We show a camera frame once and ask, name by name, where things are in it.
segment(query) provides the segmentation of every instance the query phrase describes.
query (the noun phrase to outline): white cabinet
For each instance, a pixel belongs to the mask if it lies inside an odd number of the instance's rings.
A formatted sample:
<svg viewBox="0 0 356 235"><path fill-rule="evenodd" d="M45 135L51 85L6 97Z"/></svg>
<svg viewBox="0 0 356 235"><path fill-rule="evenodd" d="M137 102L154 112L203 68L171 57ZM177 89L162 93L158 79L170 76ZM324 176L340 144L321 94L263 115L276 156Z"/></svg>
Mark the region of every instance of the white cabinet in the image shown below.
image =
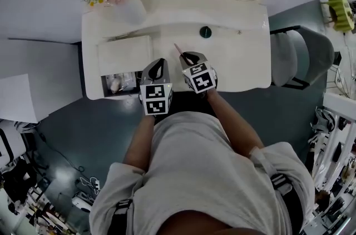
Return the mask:
<svg viewBox="0 0 356 235"><path fill-rule="evenodd" d="M37 123L80 98L77 46L0 40L0 118Z"/></svg>

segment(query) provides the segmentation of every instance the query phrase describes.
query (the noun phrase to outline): teal floor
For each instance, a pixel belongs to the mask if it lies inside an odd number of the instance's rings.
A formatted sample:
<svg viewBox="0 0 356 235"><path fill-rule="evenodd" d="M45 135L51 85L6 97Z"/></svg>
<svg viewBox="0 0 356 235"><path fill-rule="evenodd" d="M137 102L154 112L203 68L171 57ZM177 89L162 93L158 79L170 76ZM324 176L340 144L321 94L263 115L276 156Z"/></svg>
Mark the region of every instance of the teal floor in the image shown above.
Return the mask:
<svg viewBox="0 0 356 235"><path fill-rule="evenodd" d="M290 23L319 27L321 12L317 7L319 4L313 3L305 4L306 12L292 9L294 14L292 11L284 13L285 17L283 14L271 17L271 29L289 26ZM297 19L290 21L291 16ZM305 159L311 134L310 122L316 106L322 104L325 88L326 75L304 91L269 87L222 93L222 96L256 129L266 146L286 141L301 159ZM110 164L122 161L141 115L138 99L91 101L84 97L52 113L42 121L39 130L47 142L70 159L74 166L84 167L86 177L95 176L103 185ZM39 138L36 142L42 160L50 166L46 176L52 184L46 192L47 197L71 224L86 234L87 214L71 205L71 197L78 187L85 190L80 184L75 185L80 173Z"/></svg>

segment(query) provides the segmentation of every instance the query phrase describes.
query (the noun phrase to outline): black and white marker cube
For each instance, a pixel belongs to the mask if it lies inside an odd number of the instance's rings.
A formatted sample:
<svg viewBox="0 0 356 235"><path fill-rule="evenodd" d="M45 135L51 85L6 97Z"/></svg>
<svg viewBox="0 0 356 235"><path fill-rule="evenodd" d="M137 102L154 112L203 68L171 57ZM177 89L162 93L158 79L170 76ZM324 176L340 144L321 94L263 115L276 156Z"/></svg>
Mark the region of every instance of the black and white marker cube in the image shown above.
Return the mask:
<svg viewBox="0 0 356 235"><path fill-rule="evenodd" d="M167 114L172 101L172 84L140 85L145 115Z"/></svg>
<svg viewBox="0 0 356 235"><path fill-rule="evenodd" d="M208 61L183 70L185 83L197 94L215 88L216 83Z"/></svg>

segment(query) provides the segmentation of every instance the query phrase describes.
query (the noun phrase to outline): white cable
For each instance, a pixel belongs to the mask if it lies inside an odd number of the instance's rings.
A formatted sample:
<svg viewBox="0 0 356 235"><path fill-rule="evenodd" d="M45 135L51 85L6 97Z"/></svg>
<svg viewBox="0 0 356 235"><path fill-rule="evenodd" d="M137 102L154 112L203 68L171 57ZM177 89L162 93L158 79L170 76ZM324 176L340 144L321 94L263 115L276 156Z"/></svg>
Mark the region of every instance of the white cable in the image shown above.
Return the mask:
<svg viewBox="0 0 356 235"><path fill-rule="evenodd" d="M95 192L95 195L99 194L100 189L98 187L96 187L95 184L92 183L92 179L95 179L95 182L98 181L98 179L96 177L91 177L89 179L89 181L87 181L86 179L84 179L83 177L80 177L80 181L82 183L83 186L88 186L90 188L92 188Z"/></svg>

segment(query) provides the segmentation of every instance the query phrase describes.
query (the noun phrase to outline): gray chair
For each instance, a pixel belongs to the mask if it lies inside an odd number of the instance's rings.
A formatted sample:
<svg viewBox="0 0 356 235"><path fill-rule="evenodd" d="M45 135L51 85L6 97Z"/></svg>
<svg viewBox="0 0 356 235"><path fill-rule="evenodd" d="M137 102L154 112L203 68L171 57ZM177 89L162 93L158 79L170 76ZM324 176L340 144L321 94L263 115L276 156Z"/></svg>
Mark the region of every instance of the gray chair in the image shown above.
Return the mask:
<svg viewBox="0 0 356 235"><path fill-rule="evenodd" d="M332 66L334 48L324 35L294 26L270 32L272 84L305 89Z"/></svg>

